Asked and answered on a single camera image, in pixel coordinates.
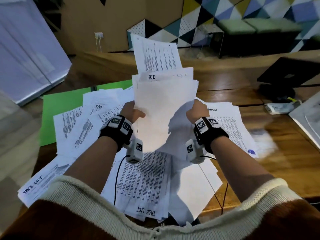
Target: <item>wooden floor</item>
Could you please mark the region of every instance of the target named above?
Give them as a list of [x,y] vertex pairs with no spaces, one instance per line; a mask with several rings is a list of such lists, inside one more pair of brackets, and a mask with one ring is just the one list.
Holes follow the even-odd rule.
[[[289,186],[303,197],[320,196],[320,153],[310,140],[287,115],[269,115],[263,104],[270,102],[257,93],[256,82],[281,55],[217,59],[200,49],[179,50],[183,67],[194,67],[194,79],[199,81],[197,96],[206,102],[229,101],[240,106],[243,122],[259,148],[258,159],[276,177],[283,177]],[[288,56],[319,60],[320,51],[304,51]],[[48,93],[64,92],[131,79],[137,74],[132,54],[80,54],[73,62],[65,82]],[[320,76],[295,88],[303,101],[320,91]],[[0,94],[0,233],[17,217],[21,203],[17,190],[31,177],[38,156],[38,133],[41,126],[42,99],[36,99],[19,108]],[[54,144],[40,151],[41,157],[53,159]],[[38,162],[35,173],[47,162]],[[218,164],[218,175],[223,181],[216,196],[199,217],[201,222],[221,214],[219,203],[223,201],[226,179]],[[228,188],[225,211],[240,202]]]

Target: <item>wrist strap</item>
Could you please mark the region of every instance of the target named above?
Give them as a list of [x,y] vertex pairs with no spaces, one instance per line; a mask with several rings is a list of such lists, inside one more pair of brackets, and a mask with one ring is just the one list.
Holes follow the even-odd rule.
[[112,138],[118,145],[117,152],[122,149],[123,144],[129,145],[130,138],[133,130],[131,129],[131,122],[122,115],[114,116],[106,125],[101,129],[100,135]]
[[202,117],[195,122],[194,135],[199,145],[204,145],[207,152],[213,154],[211,142],[221,136],[229,138],[229,135],[221,128],[221,125],[211,117]]

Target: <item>geometric patterned wall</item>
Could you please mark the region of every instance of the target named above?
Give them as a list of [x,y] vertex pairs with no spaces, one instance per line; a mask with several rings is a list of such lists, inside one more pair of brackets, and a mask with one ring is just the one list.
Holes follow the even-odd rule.
[[178,47],[208,45],[210,37],[198,29],[204,23],[217,23],[224,19],[287,18],[302,25],[303,31],[293,44],[298,51],[311,36],[320,33],[320,0],[184,0],[182,16],[161,28],[144,19],[127,30],[129,50],[130,33],[148,39],[176,42]]

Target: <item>left hand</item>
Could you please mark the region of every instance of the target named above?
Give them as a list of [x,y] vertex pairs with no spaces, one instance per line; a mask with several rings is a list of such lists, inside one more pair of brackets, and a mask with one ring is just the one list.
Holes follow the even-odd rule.
[[146,114],[138,109],[134,109],[134,101],[127,102],[123,106],[120,115],[124,116],[132,124],[137,121],[138,118],[146,117]]

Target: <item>wall socket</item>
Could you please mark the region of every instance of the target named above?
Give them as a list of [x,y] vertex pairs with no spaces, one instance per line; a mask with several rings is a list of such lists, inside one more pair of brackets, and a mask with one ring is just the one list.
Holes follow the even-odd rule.
[[96,36],[96,38],[103,38],[103,33],[97,32],[97,33],[94,33],[94,36]]

